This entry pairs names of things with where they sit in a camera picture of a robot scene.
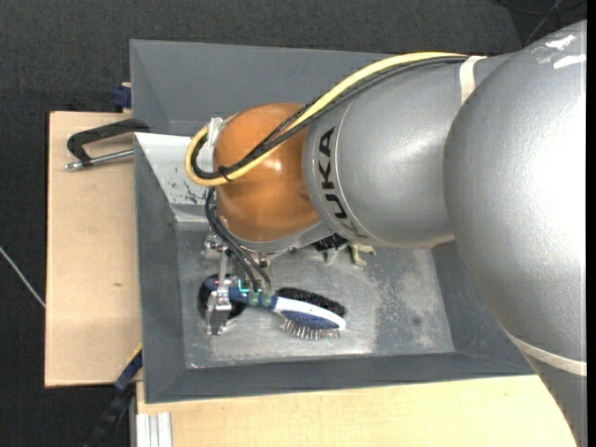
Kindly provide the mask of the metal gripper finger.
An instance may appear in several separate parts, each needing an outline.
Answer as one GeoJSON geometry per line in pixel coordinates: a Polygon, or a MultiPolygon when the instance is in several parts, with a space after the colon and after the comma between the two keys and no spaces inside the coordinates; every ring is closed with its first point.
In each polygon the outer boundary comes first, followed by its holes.
{"type": "Polygon", "coordinates": [[[206,301],[206,333],[217,335],[219,333],[219,321],[217,313],[217,294],[211,291],[206,301]]]}
{"type": "Polygon", "coordinates": [[[222,333],[232,311],[228,291],[218,291],[218,333],[222,333]]]}

